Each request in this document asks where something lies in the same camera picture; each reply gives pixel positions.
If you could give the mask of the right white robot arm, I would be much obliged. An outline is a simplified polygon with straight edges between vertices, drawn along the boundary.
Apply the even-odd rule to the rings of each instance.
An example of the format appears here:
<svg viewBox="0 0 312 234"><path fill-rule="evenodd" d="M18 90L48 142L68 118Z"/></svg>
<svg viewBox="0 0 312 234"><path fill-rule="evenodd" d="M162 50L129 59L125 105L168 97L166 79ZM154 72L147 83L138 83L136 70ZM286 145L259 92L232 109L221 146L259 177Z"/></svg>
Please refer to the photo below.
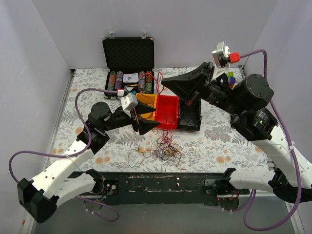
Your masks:
<svg viewBox="0 0 312 234"><path fill-rule="evenodd" d="M231 115L231 126L272 160L274 169L264 173L228 168L218 180L207 180L210 195L229 195L243 189L274 193L295 203L312 199L312 165L286 139L281 123L268 109L273 90L259 74L249 75L235 87L225 72L214 76L212 63L161 83L190 106L202 99Z"/></svg>

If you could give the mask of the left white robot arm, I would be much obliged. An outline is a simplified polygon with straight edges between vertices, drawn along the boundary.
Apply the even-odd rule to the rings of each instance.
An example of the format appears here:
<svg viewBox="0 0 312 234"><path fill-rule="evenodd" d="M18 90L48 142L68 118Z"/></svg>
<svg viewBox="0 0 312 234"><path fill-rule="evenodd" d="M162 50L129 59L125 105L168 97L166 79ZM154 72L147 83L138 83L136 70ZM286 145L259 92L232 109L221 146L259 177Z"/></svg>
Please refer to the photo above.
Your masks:
<svg viewBox="0 0 312 234"><path fill-rule="evenodd" d="M131 125L143 135L160 123L142 118L142 114L154 112L152 106L139 100L121 99L122 105L114 112L105 102L97 102L91 108L86 128L62 156L44 171L30 180L17 184L20 205L37 223L48 220L64 202L83 193L101 194L105 188L103 175L90 169L74 179L68 179L82 163L92 158L108 141L107 131Z"/></svg>

